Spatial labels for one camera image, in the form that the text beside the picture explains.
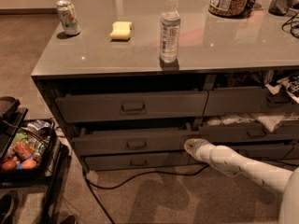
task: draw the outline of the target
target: black shoe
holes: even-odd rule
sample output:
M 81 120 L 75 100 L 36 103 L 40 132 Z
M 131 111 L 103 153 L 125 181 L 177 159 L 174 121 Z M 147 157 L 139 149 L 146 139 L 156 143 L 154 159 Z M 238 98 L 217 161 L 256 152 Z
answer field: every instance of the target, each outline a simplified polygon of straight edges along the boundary
M 60 224 L 77 224 L 77 219 L 75 216 L 68 216 L 65 220 L 63 220 Z
M 0 224 L 12 223 L 13 208 L 13 197 L 9 194 L 4 195 L 0 199 Z

